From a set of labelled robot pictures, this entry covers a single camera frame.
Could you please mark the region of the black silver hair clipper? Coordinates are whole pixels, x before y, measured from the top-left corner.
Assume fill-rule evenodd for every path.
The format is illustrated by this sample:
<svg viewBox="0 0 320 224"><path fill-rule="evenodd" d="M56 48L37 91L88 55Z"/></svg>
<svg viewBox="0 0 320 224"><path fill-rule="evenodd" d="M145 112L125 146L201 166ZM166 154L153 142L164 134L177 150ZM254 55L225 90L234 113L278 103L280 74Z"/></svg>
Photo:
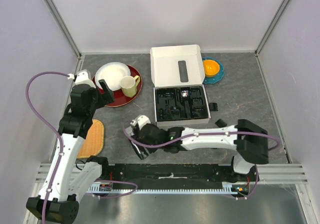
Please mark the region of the black silver hair clipper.
<svg viewBox="0 0 320 224"><path fill-rule="evenodd" d="M180 96L181 96L181 102L184 105L185 116L186 116L187 119L190 119L191 118L191 108L190 108L190 105L189 105L190 93L186 89L181 89L180 90Z"/></svg>

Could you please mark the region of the black comb guard attachment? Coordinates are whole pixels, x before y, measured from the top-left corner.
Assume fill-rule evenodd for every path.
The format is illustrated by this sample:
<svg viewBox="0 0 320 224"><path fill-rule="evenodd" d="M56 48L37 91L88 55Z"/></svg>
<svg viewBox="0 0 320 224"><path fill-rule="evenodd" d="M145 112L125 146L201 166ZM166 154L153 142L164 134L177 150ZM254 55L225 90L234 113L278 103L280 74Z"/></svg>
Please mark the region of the black comb guard attachment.
<svg viewBox="0 0 320 224"><path fill-rule="evenodd" d="M216 102L210 102L208 106L211 112L217 112L219 110L218 104Z"/></svg>

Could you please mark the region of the black comb guard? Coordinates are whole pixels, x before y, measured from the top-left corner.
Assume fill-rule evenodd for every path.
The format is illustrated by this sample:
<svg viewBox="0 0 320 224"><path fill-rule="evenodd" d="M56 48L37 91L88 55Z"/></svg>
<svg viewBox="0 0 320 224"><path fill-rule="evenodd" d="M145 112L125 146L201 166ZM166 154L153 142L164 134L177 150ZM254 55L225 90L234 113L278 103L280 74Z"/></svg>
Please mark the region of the black comb guard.
<svg viewBox="0 0 320 224"><path fill-rule="evenodd" d="M218 128L224 128L227 126L227 123L223 120L223 119L218 119L216 122L215 122L215 125L218 127Z"/></svg>

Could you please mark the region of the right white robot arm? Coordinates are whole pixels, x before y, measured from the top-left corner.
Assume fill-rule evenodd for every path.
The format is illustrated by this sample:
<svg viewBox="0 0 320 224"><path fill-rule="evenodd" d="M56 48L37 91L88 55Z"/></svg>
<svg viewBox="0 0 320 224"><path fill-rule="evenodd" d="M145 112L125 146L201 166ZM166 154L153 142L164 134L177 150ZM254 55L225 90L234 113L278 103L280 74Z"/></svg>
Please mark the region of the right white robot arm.
<svg viewBox="0 0 320 224"><path fill-rule="evenodd" d="M247 119L239 119L236 125L221 128L178 126L164 130L141 115L130 122L130 127L133 145L149 153L157 149L172 154L196 149L236 151L229 168L229 175L235 181L242 180L254 165L269 163L268 132Z"/></svg>

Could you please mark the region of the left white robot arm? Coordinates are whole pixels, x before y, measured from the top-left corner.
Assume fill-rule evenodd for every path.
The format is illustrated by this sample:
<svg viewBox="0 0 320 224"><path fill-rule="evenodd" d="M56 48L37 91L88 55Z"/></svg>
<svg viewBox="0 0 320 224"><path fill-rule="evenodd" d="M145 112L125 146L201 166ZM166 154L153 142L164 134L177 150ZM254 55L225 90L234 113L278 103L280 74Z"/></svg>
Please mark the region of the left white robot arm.
<svg viewBox="0 0 320 224"><path fill-rule="evenodd" d="M94 82L86 77L76 79L57 130L58 146L45 182L36 197L27 200L26 208L43 223L72 224L80 201L98 179L110 175L106 157L91 155L75 179L71 179L77 155L93 124L95 111L114 98L101 95Z"/></svg>

